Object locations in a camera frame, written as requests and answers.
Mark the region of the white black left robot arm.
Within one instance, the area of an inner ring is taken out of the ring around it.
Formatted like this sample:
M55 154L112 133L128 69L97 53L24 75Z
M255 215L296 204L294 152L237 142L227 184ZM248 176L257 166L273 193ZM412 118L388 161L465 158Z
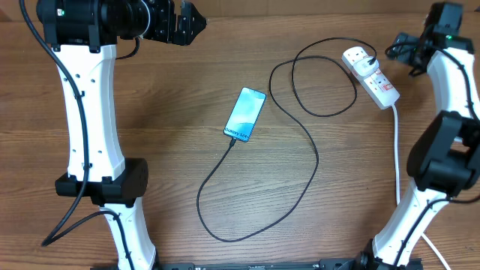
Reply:
M118 39L141 38L187 46L206 27L189 1L40 0L37 17L43 45L61 77L70 154L55 181L59 196L88 197L109 224L118 269L159 269L158 252L143 212L149 168L124 157L119 145L113 94Z

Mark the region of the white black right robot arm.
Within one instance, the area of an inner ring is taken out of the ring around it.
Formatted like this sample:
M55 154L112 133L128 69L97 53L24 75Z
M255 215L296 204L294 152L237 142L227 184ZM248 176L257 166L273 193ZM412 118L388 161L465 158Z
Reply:
M342 269L420 269L411 252L435 215L479 178L479 97L473 74L475 49L459 35L463 6L435 2L419 37L400 33L386 48L389 59L427 74L436 100L436 118L412 147L406 193L384 228Z

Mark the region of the blue Samsung Galaxy smartphone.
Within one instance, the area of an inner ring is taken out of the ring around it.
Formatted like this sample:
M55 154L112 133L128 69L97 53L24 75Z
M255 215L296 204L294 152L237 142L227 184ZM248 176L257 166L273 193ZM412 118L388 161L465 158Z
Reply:
M233 139L248 142L265 102L264 93L244 87L240 91L223 133Z

